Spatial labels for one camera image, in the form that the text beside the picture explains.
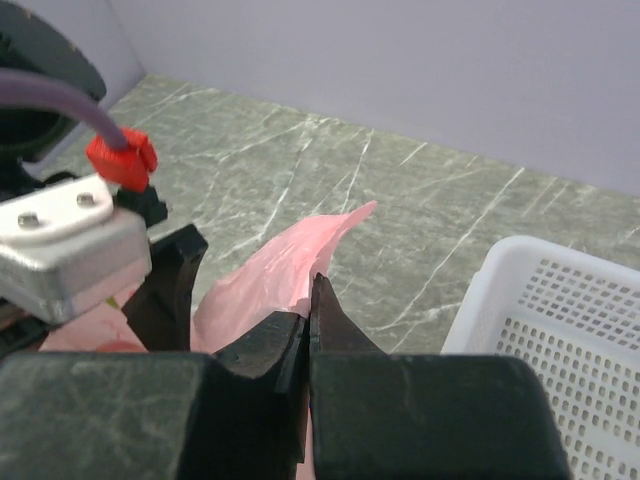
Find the white backdrop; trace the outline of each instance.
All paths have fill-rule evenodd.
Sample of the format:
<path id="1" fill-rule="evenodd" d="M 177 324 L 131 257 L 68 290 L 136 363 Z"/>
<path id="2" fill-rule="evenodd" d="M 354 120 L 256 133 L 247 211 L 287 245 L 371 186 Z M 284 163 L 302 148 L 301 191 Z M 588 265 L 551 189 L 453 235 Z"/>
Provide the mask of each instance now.
<path id="1" fill-rule="evenodd" d="M 111 3 L 149 72 L 640 194 L 636 0 Z"/>

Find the green marble countertop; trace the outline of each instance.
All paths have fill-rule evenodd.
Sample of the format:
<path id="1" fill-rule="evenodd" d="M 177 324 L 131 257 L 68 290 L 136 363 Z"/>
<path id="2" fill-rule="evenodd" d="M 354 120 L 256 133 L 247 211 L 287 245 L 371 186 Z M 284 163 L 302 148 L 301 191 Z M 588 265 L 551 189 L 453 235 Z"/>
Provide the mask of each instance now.
<path id="1" fill-rule="evenodd" d="M 196 302 L 300 218 L 370 200 L 378 209 L 344 238 L 330 277 L 389 352 L 439 351 L 471 276 L 510 235 L 640 269 L 640 198 L 161 76 L 112 113 L 159 154 L 153 183 L 171 214 L 152 235 L 193 221 L 209 241 Z M 89 138 L 56 168 L 89 173 Z"/>

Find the purple cable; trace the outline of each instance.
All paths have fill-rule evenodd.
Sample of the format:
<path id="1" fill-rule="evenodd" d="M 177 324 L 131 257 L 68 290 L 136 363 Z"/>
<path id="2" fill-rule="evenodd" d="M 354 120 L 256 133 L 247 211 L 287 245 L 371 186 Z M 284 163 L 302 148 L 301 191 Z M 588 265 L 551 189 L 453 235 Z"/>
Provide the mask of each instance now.
<path id="1" fill-rule="evenodd" d="M 58 112 L 92 127 L 113 150 L 124 150 L 128 145 L 118 125 L 97 103 L 61 80 L 0 68 L 2 106 Z"/>

